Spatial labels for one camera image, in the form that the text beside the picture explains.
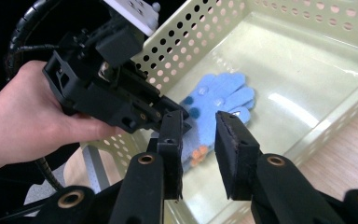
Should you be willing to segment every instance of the wooden floor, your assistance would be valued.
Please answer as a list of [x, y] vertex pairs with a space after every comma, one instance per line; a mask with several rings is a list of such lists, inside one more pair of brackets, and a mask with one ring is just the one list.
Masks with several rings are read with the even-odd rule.
[[[299, 170], [317, 190], [341, 201], [348, 189], [358, 189], [358, 116]], [[242, 222], [250, 223], [252, 216]]]

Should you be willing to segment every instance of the perforated basket wall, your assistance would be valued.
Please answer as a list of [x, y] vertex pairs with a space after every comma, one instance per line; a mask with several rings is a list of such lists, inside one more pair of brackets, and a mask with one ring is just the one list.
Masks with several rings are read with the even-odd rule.
[[[273, 42], [268, 42], [267, 46], [261, 46], [266, 43], [263, 41], [268, 37], [259, 36], [249, 40], [244, 36], [243, 42], [241, 42], [240, 38], [236, 37], [235, 40], [239, 41], [238, 48], [246, 47], [251, 49], [252, 46], [247, 46], [247, 44], [255, 45], [255, 52], [251, 52], [254, 53], [255, 56], [258, 50], [266, 50], [266, 48], [268, 48], [266, 52], [272, 52], [278, 55], [273, 57], [266, 55], [268, 60], [262, 63], [257, 61], [258, 64], [248, 63], [247, 66], [249, 69], [244, 68], [242, 71], [241, 63], [233, 60], [233, 58], [240, 58], [241, 55], [245, 55], [245, 53], [241, 52], [241, 54], [237, 56], [229, 55], [229, 52], [225, 52], [219, 47], [224, 45], [226, 41], [229, 41], [230, 38], [234, 38], [232, 36], [238, 35], [238, 27], [241, 26], [243, 22], [252, 23], [258, 20], [268, 24], [268, 26], [266, 26], [268, 27], [268, 31], [262, 34], [280, 34], [280, 36], [284, 36], [284, 38], [282, 38], [282, 41], [280, 41], [279, 38], [274, 39]], [[249, 28], [248, 26], [244, 27], [245, 28], [240, 28], [244, 35], [249, 34], [249, 32], [253, 31], [251, 29], [254, 29], [254, 26], [249, 26]], [[328, 45], [313, 44], [311, 45], [312, 50], [308, 50], [310, 47], [310, 45], [308, 45], [309, 40], [304, 38], [307, 36], [310, 36], [312, 39], [312, 44], [325, 42], [328, 43]], [[310, 55], [308, 57], [311, 59], [313, 57], [317, 58], [317, 55], [312, 55], [315, 52], [315, 54], [320, 52], [317, 50], [324, 50], [323, 52], [327, 51], [327, 53], [331, 53], [332, 55], [340, 54], [338, 55], [340, 59], [345, 59], [347, 63], [332, 63], [331, 60], [329, 61], [328, 54], [326, 53], [327, 56], [318, 58], [318, 64], [325, 63], [328, 66], [331, 65], [330, 67], [332, 68], [337, 67], [337, 70], [341, 73], [351, 76], [350, 78], [345, 77], [345, 81], [348, 83], [352, 82], [351, 78], [358, 81], [358, 70], [351, 69], [351, 64], [358, 63], [358, 54], [351, 54], [351, 52], [358, 53], [358, 0], [186, 1], [186, 3], [146, 41], [144, 51], [134, 57], [133, 60], [137, 62], [141, 70], [149, 75], [148, 81], [150, 83], [160, 89], [163, 94], [167, 94], [177, 102], [183, 99], [183, 97], [188, 94], [188, 90], [191, 90], [200, 79], [202, 74], [197, 72], [208, 72], [208, 67], [205, 66], [205, 64], [202, 66], [202, 69], [200, 68], [200, 64], [205, 63], [205, 59], [210, 63], [211, 73], [242, 71], [247, 75], [249, 74], [247, 77], [249, 85], [253, 85], [256, 91], [256, 106], [255, 110], [252, 111], [254, 121], [250, 129], [251, 131], [255, 130], [255, 135], [257, 135], [256, 139], [260, 136], [262, 146], [264, 143], [267, 145], [266, 149], [269, 150], [269, 143], [275, 141], [275, 139], [269, 137], [269, 140], [263, 140], [262, 133], [258, 130], [264, 129], [265, 132], [267, 132], [268, 127], [257, 126], [259, 125], [259, 121], [264, 118], [263, 116], [266, 116], [266, 112], [263, 111], [269, 110], [269, 105], [264, 105], [263, 102], [273, 100], [271, 94], [269, 96], [263, 95], [261, 89], [265, 87], [262, 87], [262, 85], [272, 84], [269, 83], [269, 78], [263, 79], [263, 81], [259, 81], [259, 83], [257, 81], [259, 77], [255, 75], [255, 71], [262, 71], [272, 65], [279, 66], [279, 61], [282, 60], [283, 65], [285, 65], [285, 67], [282, 66], [282, 70], [292, 73], [291, 76], [293, 76], [293, 79], [296, 79], [298, 74], [294, 74], [295, 70], [293, 69], [295, 69], [296, 66], [301, 68], [299, 66], [300, 62], [296, 61], [296, 57], [289, 60], [289, 62], [293, 62], [292, 64], [285, 63], [286, 59], [284, 59], [285, 57], [289, 57], [290, 54], [296, 53], [296, 48], [292, 48], [293, 43], [298, 44], [298, 50], [303, 50], [303, 53], [308, 53]], [[286, 47], [291, 48], [290, 52], [285, 51]], [[244, 57], [242, 62], [246, 61], [246, 59], [252, 59], [252, 55], [248, 58]], [[307, 67], [307, 69], [310, 70], [312, 69], [312, 64], [310, 63], [312, 62], [301, 62], [301, 66]], [[274, 76], [273, 71], [270, 72], [270, 75], [272, 77]], [[333, 83], [333, 86], [334, 83], [340, 82], [340, 79], [331, 79], [335, 79], [335, 77], [327, 77], [326, 81]], [[178, 90], [172, 91], [177, 88], [179, 84], [181, 87], [186, 87], [184, 82], [188, 82], [188, 88], [184, 88], [182, 90], [183, 93], [178, 94]], [[316, 94], [316, 92], [322, 91], [320, 87], [323, 85], [324, 79], [320, 78], [318, 82], [314, 84], [315, 90], [308, 91], [310, 93], [315, 92]], [[323, 109], [323, 104], [315, 106], [320, 109], [319, 111], [323, 111], [323, 113], [321, 113], [322, 115], [317, 119], [317, 122], [304, 133], [300, 132], [300, 136], [294, 139], [294, 143], [287, 144], [288, 147], [284, 147], [279, 153], [293, 160], [296, 165], [301, 164], [358, 113], [358, 83], [350, 88], [340, 87], [339, 91], [343, 91], [342, 95], [344, 95], [344, 97], [342, 99], [336, 99], [331, 105], [326, 105], [328, 109], [325, 110]], [[316, 96], [310, 98], [310, 101], [315, 100], [315, 97]], [[263, 111], [257, 110], [258, 106], [263, 108]], [[282, 124], [283, 131], [286, 126], [286, 124]], [[116, 161], [118, 170], [122, 176], [124, 176], [131, 157], [136, 153], [145, 151], [148, 134], [149, 132], [140, 131], [133, 135], [123, 134], [118, 137], [88, 144], [109, 151]], [[203, 167], [201, 166], [199, 170], [196, 168], [194, 172], [196, 173], [201, 169], [210, 168], [208, 165], [205, 165]], [[213, 172], [218, 171], [213, 168], [206, 174]], [[208, 197], [212, 196], [201, 191], [198, 195], [199, 198], [202, 198], [202, 203], [200, 204], [208, 204], [204, 210], [210, 208], [211, 215], [205, 215], [197, 210], [198, 208], [196, 206], [191, 205], [192, 203], [197, 203], [196, 200], [191, 201], [191, 204], [189, 201], [186, 202], [186, 193], [184, 202], [168, 203], [168, 209], [166, 210], [169, 211], [170, 216], [179, 223], [236, 223], [249, 211], [247, 203], [228, 202], [227, 199], [224, 199], [225, 195], [223, 201], [219, 201], [221, 200], [220, 198], [216, 200], [209, 199]], [[220, 207], [214, 206], [218, 203], [223, 205]]]

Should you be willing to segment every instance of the white plastic part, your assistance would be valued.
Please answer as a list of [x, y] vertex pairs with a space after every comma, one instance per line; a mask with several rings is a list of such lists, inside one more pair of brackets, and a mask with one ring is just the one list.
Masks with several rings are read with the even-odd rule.
[[158, 28], [157, 5], [148, 5], [142, 0], [104, 0], [106, 4], [120, 13], [130, 23], [151, 36]]

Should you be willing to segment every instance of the blue glove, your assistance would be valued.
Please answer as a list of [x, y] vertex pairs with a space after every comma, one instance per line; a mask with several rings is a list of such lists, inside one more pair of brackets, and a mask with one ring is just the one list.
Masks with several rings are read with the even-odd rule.
[[250, 119], [249, 109], [255, 105], [255, 92], [245, 86], [245, 75], [223, 73], [204, 76], [197, 87], [181, 102], [189, 113], [186, 120], [192, 129], [183, 136], [184, 170], [197, 165], [213, 150], [216, 130], [215, 113], [229, 112], [243, 123]]

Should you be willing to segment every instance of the beige plastic bin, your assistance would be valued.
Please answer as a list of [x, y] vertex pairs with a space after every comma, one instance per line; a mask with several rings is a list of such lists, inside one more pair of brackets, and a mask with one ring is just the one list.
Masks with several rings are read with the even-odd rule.
[[[176, 102], [205, 74], [243, 72], [262, 151], [299, 165], [358, 113], [358, 0], [187, 1], [133, 60]], [[85, 144], [109, 151], [124, 176], [149, 135]], [[165, 203], [166, 222], [235, 223], [249, 211], [227, 199], [214, 153], [185, 174], [183, 195]]]

